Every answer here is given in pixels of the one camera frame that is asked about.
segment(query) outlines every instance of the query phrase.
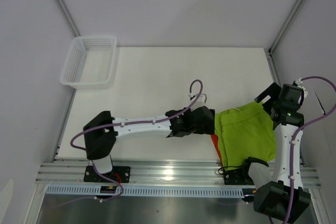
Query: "white wall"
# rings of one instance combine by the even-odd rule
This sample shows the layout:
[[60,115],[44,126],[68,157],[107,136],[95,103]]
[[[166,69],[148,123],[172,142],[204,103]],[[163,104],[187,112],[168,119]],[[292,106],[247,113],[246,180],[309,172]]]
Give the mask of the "white wall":
[[[324,76],[336,83],[336,5],[335,0],[307,0],[294,20],[274,59],[282,82],[298,77]],[[326,110],[335,104],[332,88],[321,81],[310,82]],[[308,99],[306,119],[320,115],[316,99]],[[302,150],[308,164],[317,167],[331,223],[336,223],[336,113],[305,129]]]
[[65,0],[84,35],[120,46],[269,48],[295,0]]
[[69,102],[58,77],[72,36],[54,0],[0,3],[0,188],[14,179],[3,223],[17,224]]

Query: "metal floor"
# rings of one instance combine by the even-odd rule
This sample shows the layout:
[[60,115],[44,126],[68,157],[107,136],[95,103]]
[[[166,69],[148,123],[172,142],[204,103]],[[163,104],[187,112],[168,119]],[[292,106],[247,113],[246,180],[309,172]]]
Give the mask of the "metal floor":
[[[77,195],[46,195],[38,224],[269,224],[267,216],[254,212],[253,205],[241,199],[120,197],[99,203],[84,199],[52,208],[76,199]],[[310,207],[295,224],[317,224]]]

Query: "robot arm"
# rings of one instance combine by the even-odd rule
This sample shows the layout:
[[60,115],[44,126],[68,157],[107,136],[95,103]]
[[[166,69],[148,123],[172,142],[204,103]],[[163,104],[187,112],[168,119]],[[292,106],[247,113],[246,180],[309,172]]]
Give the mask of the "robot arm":
[[[196,95],[190,94],[191,102]],[[92,119],[83,130],[101,125],[104,127],[84,134],[87,159],[93,160],[101,174],[112,171],[110,152],[116,141],[131,137],[159,136],[184,137],[190,134],[214,134],[215,110],[205,106],[206,94],[201,94],[193,106],[183,114],[175,116],[182,110],[170,110],[152,118],[123,119],[114,118],[110,111],[103,111]]]
[[[294,85],[284,84],[281,88],[273,83],[256,98],[256,102],[260,102],[267,95],[270,99],[263,106],[273,121],[277,145],[276,161],[272,178],[268,167],[262,162],[249,163],[248,174],[257,188],[254,210],[272,218],[285,220],[291,193],[290,181],[293,179],[294,198],[288,220],[288,223],[293,223],[311,202],[310,194],[303,191],[300,175],[302,131],[297,134],[292,143],[294,133],[304,124],[303,115],[297,112],[303,103],[304,91]],[[294,176],[291,176],[290,172],[291,162]]]

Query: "red cloth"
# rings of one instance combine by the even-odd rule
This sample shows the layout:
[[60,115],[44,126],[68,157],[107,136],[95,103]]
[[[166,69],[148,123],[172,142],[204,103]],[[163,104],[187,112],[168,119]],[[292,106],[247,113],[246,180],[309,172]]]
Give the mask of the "red cloth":
[[222,162],[222,157],[221,157],[221,153],[219,152],[219,149],[218,149],[218,136],[216,136],[216,135],[211,135],[211,139],[212,139],[212,142],[214,143],[214,146],[215,146],[215,149],[216,149],[216,152],[217,152],[217,154],[218,154],[218,157],[219,157],[219,159],[220,159],[220,162],[221,163],[223,163]]

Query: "white cable clip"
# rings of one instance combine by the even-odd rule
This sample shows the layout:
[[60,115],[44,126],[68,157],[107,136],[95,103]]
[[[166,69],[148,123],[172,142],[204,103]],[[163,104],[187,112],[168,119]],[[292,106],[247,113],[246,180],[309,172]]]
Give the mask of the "white cable clip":
[[303,98],[306,98],[308,96],[308,90],[306,89],[306,87],[303,85],[298,85],[298,88],[301,88],[303,90]]
[[299,79],[297,79],[296,81],[295,81],[295,84],[297,85],[297,86],[299,86],[299,85],[302,85],[302,79],[301,78],[299,78]]

